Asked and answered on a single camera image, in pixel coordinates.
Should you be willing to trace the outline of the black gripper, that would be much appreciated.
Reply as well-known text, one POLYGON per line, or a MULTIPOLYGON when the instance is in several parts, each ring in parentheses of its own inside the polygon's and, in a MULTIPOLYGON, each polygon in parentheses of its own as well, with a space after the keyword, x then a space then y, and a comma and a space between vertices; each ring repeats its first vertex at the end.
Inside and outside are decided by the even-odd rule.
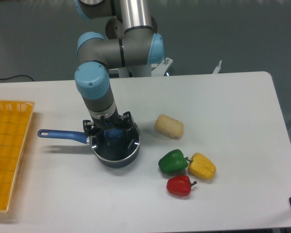
POLYGON ((122 116, 118 113, 112 115, 94 113, 92 119, 93 121, 83 120, 82 122, 87 142, 91 146, 98 144, 99 131, 102 130, 122 129, 123 136, 127 141, 133 139, 134 121, 130 111, 125 112, 122 116))

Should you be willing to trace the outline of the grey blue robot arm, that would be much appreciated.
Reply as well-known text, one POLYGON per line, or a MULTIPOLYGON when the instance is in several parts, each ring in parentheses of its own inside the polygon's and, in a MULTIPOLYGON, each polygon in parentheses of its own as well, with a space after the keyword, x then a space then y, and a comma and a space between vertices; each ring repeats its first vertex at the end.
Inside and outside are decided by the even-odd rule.
POLYGON ((120 116, 114 101, 109 70, 114 68, 151 67, 164 59, 162 36, 153 29, 146 0, 77 0, 78 12, 88 19, 112 17, 115 38, 99 33, 82 34, 77 43, 79 67, 74 79, 92 120, 83 122, 84 135, 74 139, 90 143, 105 130, 131 132, 135 127, 129 113, 120 116))

